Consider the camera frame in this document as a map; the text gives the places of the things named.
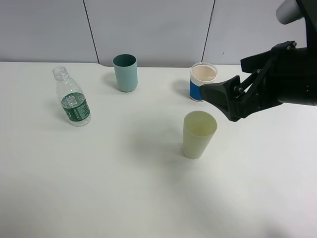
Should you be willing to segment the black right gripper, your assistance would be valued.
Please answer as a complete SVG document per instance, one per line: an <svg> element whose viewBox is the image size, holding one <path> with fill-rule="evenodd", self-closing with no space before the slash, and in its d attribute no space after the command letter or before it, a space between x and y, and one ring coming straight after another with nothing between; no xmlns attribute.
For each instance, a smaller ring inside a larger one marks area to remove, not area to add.
<svg viewBox="0 0 317 238"><path fill-rule="evenodd" d="M268 99L265 103L259 104L255 90L249 96L245 92L254 83L255 75L243 82L237 75L221 83L204 84L200 86L202 99L218 108L232 122L282 103L316 106L317 54L307 48L296 49L296 46L295 41L286 41L269 51L240 60L241 70L252 73L262 69L271 55L276 54L277 59L266 75L265 95Z"/></svg>

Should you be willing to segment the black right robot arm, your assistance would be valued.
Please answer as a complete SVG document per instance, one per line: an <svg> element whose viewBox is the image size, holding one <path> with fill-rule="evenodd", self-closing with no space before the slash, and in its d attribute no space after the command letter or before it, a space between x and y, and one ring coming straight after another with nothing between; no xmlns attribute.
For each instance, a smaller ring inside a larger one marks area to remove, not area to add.
<svg viewBox="0 0 317 238"><path fill-rule="evenodd" d="M286 0L276 10L276 17L284 25L304 18L307 46L297 48L295 41L277 44L240 61L242 71L250 74L244 81L237 75L199 87L202 99L230 121L283 103L317 104L317 2Z"/></svg>

